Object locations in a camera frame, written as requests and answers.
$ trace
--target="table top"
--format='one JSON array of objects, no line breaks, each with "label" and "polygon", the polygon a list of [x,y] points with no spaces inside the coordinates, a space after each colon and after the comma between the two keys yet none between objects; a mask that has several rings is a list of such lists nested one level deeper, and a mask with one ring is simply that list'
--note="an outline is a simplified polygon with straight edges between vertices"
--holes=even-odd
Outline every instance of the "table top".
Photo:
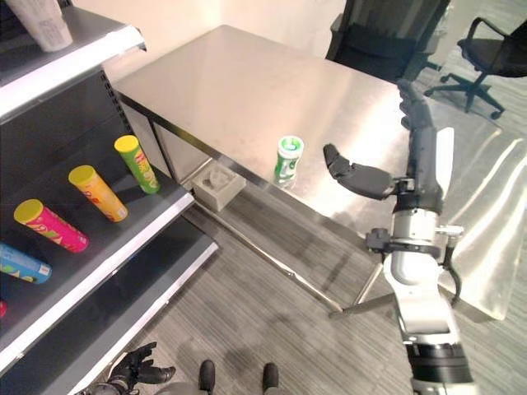
[{"label": "table top", "polygon": [[[126,104],[339,234],[389,227],[394,197],[378,202],[338,185],[322,147],[331,142],[350,161],[403,175],[408,131],[395,85],[220,26],[115,86]],[[523,236],[525,142],[483,118],[429,105],[438,128],[456,131],[440,223],[466,229],[455,255],[461,298],[503,319]],[[295,183],[280,188],[277,142],[290,134],[305,150]],[[447,277],[441,284],[452,288]]]}]

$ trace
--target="pink can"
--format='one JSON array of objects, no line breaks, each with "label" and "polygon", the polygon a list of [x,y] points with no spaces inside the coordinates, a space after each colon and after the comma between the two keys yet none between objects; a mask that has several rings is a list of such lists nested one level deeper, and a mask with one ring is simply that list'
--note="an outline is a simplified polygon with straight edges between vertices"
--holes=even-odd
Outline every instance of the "pink can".
[{"label": "pink can", "polygon": [[90,243],[86,235],[49,210],[38,199],[29,199],[20,203],[15,210],[14,217],[15,221],[31,228],[72,253],[84,251]]}]

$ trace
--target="black shoe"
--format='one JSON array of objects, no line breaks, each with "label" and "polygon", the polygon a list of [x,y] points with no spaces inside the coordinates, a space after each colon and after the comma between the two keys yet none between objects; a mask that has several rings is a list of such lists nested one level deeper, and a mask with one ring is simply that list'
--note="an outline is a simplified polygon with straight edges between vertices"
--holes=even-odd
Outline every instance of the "black shoe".
[{"label": "black shoe", "polygon": [[278,387],[278,367],[269,362],[263,368],[263,391],[267,391],[271,387]]},{"label": "black shoe", "polygon": [[211,360],[204,360],[199,368],[199,389],[212,395],[216,383],[216,367]]}]

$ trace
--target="green pringles can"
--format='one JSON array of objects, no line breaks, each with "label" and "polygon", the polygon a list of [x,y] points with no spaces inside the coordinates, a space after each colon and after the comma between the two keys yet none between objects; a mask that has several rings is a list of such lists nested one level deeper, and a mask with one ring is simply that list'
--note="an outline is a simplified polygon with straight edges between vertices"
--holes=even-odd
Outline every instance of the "green pringles can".
[{"label": "green pringles can", "polygon": [[115,140],[114,148],[124,159],[144,193],[159,191],[161,186],[154,174],[154,169],[150,166],[147,156],[139,145],[137,137],[132,135],[119,137]]},{"label": "green pringles can", "polygon": [[304,151],[304,142],[297,136],[284,136],[278,141],[277,164],[274,177],[279,184],[287,183],[296,175],[296,163]]}]

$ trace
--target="robotic hand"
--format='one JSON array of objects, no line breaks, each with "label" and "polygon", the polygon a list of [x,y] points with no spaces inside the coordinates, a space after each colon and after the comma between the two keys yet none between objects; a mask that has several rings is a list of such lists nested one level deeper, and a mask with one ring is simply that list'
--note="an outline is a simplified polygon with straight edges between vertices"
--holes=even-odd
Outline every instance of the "robotic hand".
[{"label": "robotic hand", "polygon": [[137,383],[166,383],[174,375],[175,367],[157,368],[153,360],[144,360],[156,345],[152,342],[129,352],[112,369],[106,383],[94,383],[77,395],[132,395],[139,393],[133,389]]},{"label": "robotic hand", "polygon": [[324,147],[324,158],[332,177],[352,192],[378,200],[397,197],[391,232],[373,229],[366,245],[384,258],[384,275],[394,290],[403,344],[412,366],[413,393],[477,394],[454,313],[437,286],[442,269],[436,261],[441,250],[434,245],[435,235],[449,236],[443,263],[449,270],[460,228],[437,226],[450,184],[454,131],[437,132],[426,101],[409,81],[399,81],[398,88],[405,114],[401,124],[410,131],[404,177],[350,165],[331,144]]}]

